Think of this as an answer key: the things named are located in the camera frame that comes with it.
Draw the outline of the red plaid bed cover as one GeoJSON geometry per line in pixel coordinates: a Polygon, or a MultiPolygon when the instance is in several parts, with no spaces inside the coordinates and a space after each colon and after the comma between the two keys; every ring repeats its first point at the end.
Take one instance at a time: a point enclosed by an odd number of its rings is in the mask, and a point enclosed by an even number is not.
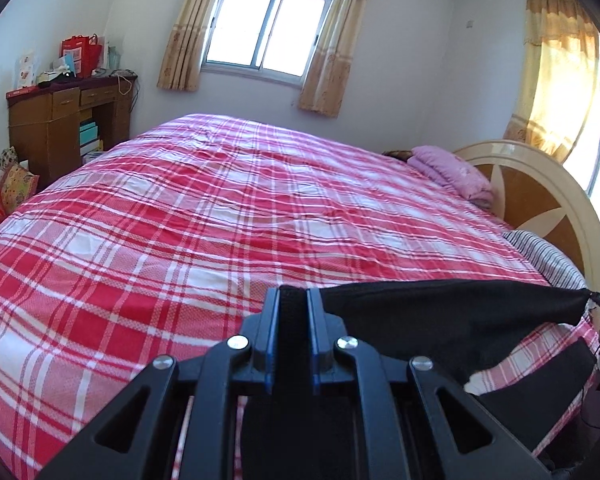
{"type": "Polygon", "coordinates": [[[188,115],[0,224],[0,477],[31,479],[151,359],[199,356],[277,285],[539,283],[501,220],[404,162],[188,115]]]}

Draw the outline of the cream wooden headboard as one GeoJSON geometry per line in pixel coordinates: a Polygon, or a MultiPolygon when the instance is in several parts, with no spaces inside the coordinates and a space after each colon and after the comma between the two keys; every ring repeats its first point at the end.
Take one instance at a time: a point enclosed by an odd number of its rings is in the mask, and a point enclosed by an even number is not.
{"type": "Polygon", "coordinates": [[[588,287],[600,292],[600,219],[559,162],[530,145],[507,140],[471,144],[455,154],[491,182],[493,214],[560,249],[588,287]]]}

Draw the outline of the striped pillow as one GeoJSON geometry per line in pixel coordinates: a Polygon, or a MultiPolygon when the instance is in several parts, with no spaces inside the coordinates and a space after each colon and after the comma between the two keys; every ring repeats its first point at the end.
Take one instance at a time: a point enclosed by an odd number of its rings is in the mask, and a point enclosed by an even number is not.
{"type": "Polygon", "coordinates": [[[550,286],[582,289],[586,281],[574,263],[557,247],[529,231],[506,231],[503,237],[526,258],[550,286]]]}

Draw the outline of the black pants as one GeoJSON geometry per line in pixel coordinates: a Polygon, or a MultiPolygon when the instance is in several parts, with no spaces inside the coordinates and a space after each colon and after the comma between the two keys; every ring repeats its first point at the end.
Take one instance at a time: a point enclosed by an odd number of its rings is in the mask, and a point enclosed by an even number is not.
{"type": "MultiPolygon", "coordinates": [[[[524,340],[546,328],[586,320],[590,293],[585,288],[554,288],[513,281],[437,280],[347,284],[318,293],[326,313],[343,320],[348,334],[384,356],[406,361],[429,356],[462,386],[478,373],[501,374],[524,340]]],[[[566,416],[568,406],[590,378],[593,355],[577,336],[546,363],[525,366],[524,378],[506,380],[481,401],[528,450],[534,450],[566,416]]],[[[246,479],[345,479],[341,461],[326,452],[327,440],[342,433],[344,407],[325,401],[322,421],[311,437],[301,416],[299,452],[285,451],[283,417],[269,400],[248,401],[240,452],[246,479]]]]}

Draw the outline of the pink folded blanket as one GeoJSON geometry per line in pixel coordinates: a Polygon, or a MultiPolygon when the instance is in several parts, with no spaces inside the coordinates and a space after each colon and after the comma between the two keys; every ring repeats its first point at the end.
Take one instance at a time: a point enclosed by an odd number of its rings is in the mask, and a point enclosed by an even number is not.
{"type": "Polygon", "coordinates": [[[482,209],[492,208],[494,194],[490,181],[475,166],[455,154],[437,146],[416,146],[407,165],[469,203],[482,209]]]}

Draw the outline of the red gift bag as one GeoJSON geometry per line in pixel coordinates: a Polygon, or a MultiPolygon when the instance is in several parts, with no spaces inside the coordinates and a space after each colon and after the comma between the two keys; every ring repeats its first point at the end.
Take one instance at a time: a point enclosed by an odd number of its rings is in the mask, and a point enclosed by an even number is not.
{"type": "Polygon", "coordinates": [[[98,36],[72,36],[65,39],[60,45],[60,55],[71,54],[74,72],[79,78],[92,76],[93,70],[98,67],[102,55],[102,45],[98,36]]]}

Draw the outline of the yellow side curtain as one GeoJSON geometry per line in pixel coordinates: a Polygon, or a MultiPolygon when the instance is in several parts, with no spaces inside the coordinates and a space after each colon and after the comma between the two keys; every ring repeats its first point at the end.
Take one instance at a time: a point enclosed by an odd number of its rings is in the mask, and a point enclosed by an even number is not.
{"type": "Polygon", "coordinates": [[[527,0],[524,66],[504,138],[564,162],[594,101],[600,33],[579,0],[527,0]]]}

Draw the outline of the beige right curtain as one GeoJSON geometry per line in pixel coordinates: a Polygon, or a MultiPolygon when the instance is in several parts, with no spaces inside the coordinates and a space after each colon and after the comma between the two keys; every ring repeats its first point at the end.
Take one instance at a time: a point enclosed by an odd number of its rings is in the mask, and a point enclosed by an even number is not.
{"type": "Polygon", "coordinates": [[[329,118],[339,115],[368,0],[332,0],[298,107],[329,118]]]}

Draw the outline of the window with metal frame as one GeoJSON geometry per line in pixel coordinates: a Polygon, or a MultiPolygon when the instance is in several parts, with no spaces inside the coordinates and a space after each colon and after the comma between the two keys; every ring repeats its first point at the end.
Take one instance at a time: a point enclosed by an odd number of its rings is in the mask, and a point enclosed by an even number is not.
{"type": "Polygon", "coordinates": [[[204,64],[256,78],[306,76],[332,0],[218,0],[204,64]]]}

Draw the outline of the beige curtain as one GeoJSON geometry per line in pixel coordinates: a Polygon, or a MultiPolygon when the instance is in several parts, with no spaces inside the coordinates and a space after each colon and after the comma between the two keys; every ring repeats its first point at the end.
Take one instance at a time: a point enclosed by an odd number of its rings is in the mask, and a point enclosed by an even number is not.
{"type": "Polygon", "coordinates": [[[195,92],[216,0],[184,0],[164,50],[157,87],[195,92]]]}
{"type": "Polygon", "coordinates": [[[298,107],[329,118],[339,115],[368,0],[332,0],[298,107]]]}

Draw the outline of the colourful bags on floor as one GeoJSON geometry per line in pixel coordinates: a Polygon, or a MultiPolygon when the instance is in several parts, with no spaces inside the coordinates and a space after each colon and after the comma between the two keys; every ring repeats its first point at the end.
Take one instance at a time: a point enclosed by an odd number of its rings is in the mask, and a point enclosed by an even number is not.
{"type": "Polygon", "coordinates": [[[18,160],[13,146],[0,157],[0,223],[38,190],[40,177],[18,160]]]}

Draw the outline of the brown wooden desk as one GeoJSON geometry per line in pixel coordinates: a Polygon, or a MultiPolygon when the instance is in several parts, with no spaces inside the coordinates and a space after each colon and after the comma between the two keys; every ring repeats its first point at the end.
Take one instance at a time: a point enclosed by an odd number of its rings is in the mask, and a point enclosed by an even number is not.
{"type": "Polygon", "coordinates": [[[9,145],[29,163],[42,190],[77,170],[80,123],[92,120],[108,151],[129,140],[137,76],[122,73],[18,91],[6,98],[9,145]]]}

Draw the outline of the beige left curtain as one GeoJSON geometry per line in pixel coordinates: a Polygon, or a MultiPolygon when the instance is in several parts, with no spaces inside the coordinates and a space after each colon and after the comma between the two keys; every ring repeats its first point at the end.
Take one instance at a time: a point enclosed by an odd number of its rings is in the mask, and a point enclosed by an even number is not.
{"type": "Polygon", "coordinates": [[[164,50],[157,87],[195,92],[216,0],[184,0],[164,50]]]}

